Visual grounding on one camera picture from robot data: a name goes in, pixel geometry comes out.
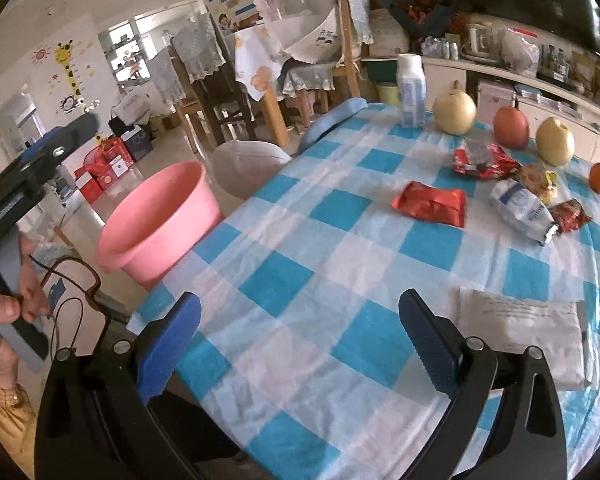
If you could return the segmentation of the person's left hand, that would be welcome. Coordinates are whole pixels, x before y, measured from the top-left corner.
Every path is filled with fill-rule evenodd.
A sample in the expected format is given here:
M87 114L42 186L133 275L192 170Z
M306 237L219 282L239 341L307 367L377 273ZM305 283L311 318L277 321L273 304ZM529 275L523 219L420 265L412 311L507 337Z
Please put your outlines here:
M0 295L0 325L10 324L17 318L32 323L46 315L48 301L33 269L30 259L36 244L27 237L20 238L22 265L19 280L21 300ZM18 356L8 342L0 335L0 389L12 390L18 382Z

